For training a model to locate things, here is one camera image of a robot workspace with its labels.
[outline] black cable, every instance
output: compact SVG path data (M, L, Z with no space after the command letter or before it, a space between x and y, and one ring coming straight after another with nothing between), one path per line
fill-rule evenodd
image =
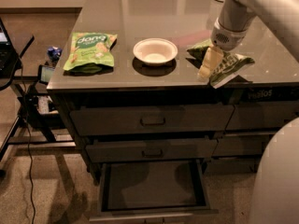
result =
M26 101L26 93L27 93L27 88L26 88L26 84L23 80L23 65L21 64L21 83L24 87L24 93L23 93L23 96L22 96L22 99L23 99L23 104L24 104L24 109L25 109L25 127L28 131L28 135L29 135L29 138L28 138L28 143L27 143L27 150L28 150L28 154L29 154L29 157L30 157L30 167L29 167L29 180L30 180L30 183L31 183L31 190L30 190L30 202L31 202L31 205L34 209L34 213L33 213L33 217L32 217L32 224L35 223L35 218L36 218L36 206L35 206L35 202L34 202L34 197L33 197L33 194L34 194L34 181L33 181L33 178L32 178L32 168L33 168L33 163L34 163L34 160L33 160L33 157L32 157L32 153L31 153L31 150L30 150L30 143L31 143L31 132L30 132L30 128L29 128L29 125L28 125L28 118L29 118L29 113L28 113L28 109L27 109L27 101Z

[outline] green package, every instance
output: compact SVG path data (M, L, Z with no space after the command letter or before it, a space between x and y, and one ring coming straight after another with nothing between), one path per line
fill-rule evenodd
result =
M209 78L210 85L215 89L226 84L228 81L238 76L240 71L247 69L254 64L254 60L250 57L233 54L227 51L224 51L223 53L224 56L222 62L216 67Z
M210 39L196 43L187 51L200 63L205 59L207 49L213 46ZM223 59L215 68L209 78L209 84L217 89L228 81L238 76L241 70L244 70L254 64L254 60L248 56L235 54L223 50Z
M113 67L114 58L110 53L117 35L101 33L73 33L72 44L64 70L73 73L93 74L103 65Z
M187 51L189 52L189 54L191 54L196 60L202 62L205 58L206 55L206 51L209 47L209 45L211 45L212 42L210 39L196 43L194 46L192 46L191 48L187 49Z

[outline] white bowl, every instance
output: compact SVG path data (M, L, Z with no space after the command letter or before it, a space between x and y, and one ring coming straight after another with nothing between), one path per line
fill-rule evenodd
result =
M173 60L178 54L178 49L168 40L150 38L138 42L134 46L133 54L148 65L158 66Z

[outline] drawer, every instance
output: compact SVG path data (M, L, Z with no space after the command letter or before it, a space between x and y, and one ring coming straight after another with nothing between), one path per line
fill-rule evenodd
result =
M216 140L205 138L94 142L86 146L92 162L209 158Z
M215 148L213 157L262 155L269 135L223 136Z
M223 131L233 109L230 105L102 107L74 110L70 117L80 136Z
M280 128L295 119L299 102L260 102L235 106L227 130Z
M177 223L217 213L210 208L198 160L104 164L102 174L91 223Z

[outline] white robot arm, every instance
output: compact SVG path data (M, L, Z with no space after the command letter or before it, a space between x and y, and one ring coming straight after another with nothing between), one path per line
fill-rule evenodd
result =
M237 47L258 16L299 62L299 0L225 0L211 40L223 50Z

